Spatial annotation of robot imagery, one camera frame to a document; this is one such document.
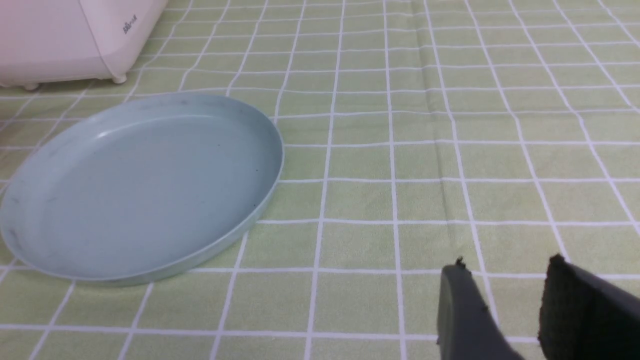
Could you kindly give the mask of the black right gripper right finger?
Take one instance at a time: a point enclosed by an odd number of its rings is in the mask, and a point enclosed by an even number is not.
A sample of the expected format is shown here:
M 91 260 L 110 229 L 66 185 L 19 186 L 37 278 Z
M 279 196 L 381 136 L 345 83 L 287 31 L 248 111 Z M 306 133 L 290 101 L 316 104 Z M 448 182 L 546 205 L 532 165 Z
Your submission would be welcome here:
M 556 254 L 546 271 L 538 342 L 547 360 L 637 360 L 639 298 Z

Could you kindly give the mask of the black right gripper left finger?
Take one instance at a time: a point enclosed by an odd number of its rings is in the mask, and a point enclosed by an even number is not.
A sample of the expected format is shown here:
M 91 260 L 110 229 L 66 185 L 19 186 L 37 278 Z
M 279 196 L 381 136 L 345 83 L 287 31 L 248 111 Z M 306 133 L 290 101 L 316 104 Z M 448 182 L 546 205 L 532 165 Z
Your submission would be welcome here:
M 441 269 L 437 316 L 441 360 L 521 360 L 494 321 L 462 257 Z

